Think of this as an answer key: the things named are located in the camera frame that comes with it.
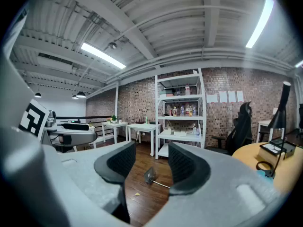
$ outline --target brick wall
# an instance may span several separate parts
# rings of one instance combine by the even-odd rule
[[[176,75],[190,74],[192,70],[174,72],[160,75],[159,78],[171,77]],[[258,121],[269,120],[272,118],[272,110],[278,107],[282,92],[283,81],[287,80],[293,85],[293,80],[285,76],[265,72],[261,70],[249,70],[241,68],[209,68],[202,69],[205,90],[208,94],[217,94],[219,101],[219,91],[242,90],[244,101],[251,101],[252,107],[252,135],[257,137]],[[103,94],[97,95],[87,100],[87,116],[106,115],[115,111],[115,93],[112,89]],[[241,103],[216,103],[206,105],[206,145],[217,146],[217,141],[211,139],[212,135],[221,135],[220,129],[225,136],[233,129],[233,118],[237,117]],[[178,104],[167,104],[166,112]],[[287,103],[287,132],[295,128],[296,98],[294,87],[291,88]],[[159,106],[159,115],[163,114],[163,105]],[[128,123],[135,123],[138,116],[147,116],[149,121],[155,121],[155,81],[154,77],[132,82],[119,87],[118,96],[118,118]],[[191,129],[196,122],[182,122],[182,126]],[[120,135],[125,135],[125,130],[120,128]],[[274,136],[278,137],[281,132],[274,130]],[[144,141],[150,141],[149,134],[142,137]]]

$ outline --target black cable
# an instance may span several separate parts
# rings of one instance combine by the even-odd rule
[[[283,146],[284,146],[285,135],[286,135],[286,107],[285,107],[284,111],[285,111],[285,114],[284,114],[285,125],[284,125],[284,135],[283,135],[283,140],[282,140],[282,145],[281,145],[281,151],[280,151],[280,155],[279,155],[278,161],[276,162],[276,166],[274,168],[274,171],[271,174],[271,177],[273,177],[273,175],[275,174],[276,168],[277,168],[277,166],[279,164],[279,161],[280,161],[280,158],[281,158],[281,155],[282,155],[282,152],[283,152]]]
[[[58,138],[58,137],[59,137],[59,136],[57,136],[57,137],[55,137],[55,138],[51,139],[51,141],[52,141],[52,140],[55,140],[55,139],[56,139],[56,138]]]

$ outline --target potted plant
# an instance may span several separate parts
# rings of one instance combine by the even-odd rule
[[[117,122],[117,117],[115,115],[112,116],[112,123],[116,123]]]

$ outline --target blue object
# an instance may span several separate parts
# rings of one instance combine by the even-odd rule
[[[274,183],[274,179],[272,177],[268,177],[265,175],[265,172],[262,170],[257,170],[257,174],[264,177],[265,179],[267,179],[267,181],[269,181],[270,183]]]

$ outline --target white table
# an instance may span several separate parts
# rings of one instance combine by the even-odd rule
[[[126,122],[122,122],[122,123],[107,123],[107,122],[103,122],[102,123],[103,142],[105,142],[104,126],[107,126],[107,127],[111,128],[111,129],[113,129],[115,144],[117,143],[117,128],[125,126],[125,137],[126,137],[126,141],[128,141],[128,138],[127,138],[127,136],[128,136],[128,134],[127,134],[127,125],[128,125],[128,123],[126,123]]]
[[[261,130],[261,126],[268,126],[269,123],[270,123],[271,120],[265,120],[265,121],[259,121],[258,122],[258,134],[257,134],[257,141],[256,143],[259,142],[259,138],[260,138],[260,130]],[[273,132],[274,132],[274,129],[270,129],[270,132],[269,132],[269,142],[272,140],[273,138]],[[282,136],[281,136],[281,139],[283,139],[283,136],[284,136],[284,129],[282,129]]]
[[[156,130],[156,125],[155,124],[150,124],[150,123],[134,123],[134,124],[130,124],[127,126],[129,131],[129,140],[132,139],[132,132],[131,129],[136,130],[139,132],[139,143],[141,143],[141,132],[147,132],[147,133],[151,133],[151,156],[153,157],[154,151],[153,151],[153,136],[154,136],[154,131]]]

